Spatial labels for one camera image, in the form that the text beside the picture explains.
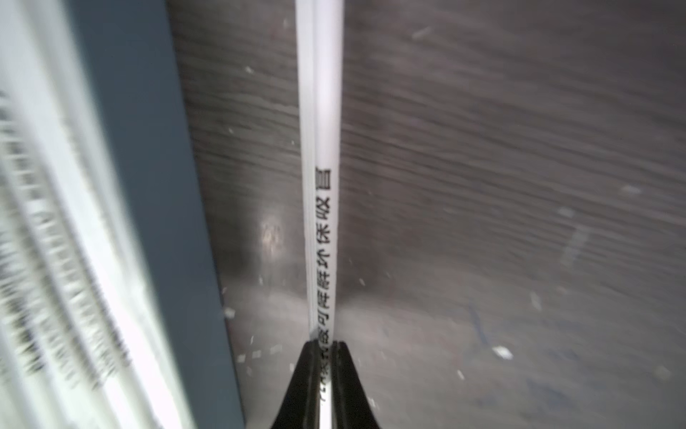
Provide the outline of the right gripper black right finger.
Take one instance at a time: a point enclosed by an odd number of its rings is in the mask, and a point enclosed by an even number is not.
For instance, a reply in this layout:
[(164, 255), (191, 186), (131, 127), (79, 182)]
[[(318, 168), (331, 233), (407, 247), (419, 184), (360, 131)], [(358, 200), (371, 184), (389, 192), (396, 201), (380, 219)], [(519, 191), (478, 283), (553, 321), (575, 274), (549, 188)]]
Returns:
[(332, 402), (337, 429), (380, 429), (344, 341), (332, 347)]

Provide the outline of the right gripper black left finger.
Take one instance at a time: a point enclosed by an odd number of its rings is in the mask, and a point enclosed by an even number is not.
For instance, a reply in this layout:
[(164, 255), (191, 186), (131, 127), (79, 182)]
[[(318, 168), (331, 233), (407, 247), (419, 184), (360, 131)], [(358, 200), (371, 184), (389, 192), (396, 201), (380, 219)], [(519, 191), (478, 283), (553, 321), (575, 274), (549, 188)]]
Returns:
[(318, 341), (304, 344), (272, 429), (319, 427), (320, 349)]

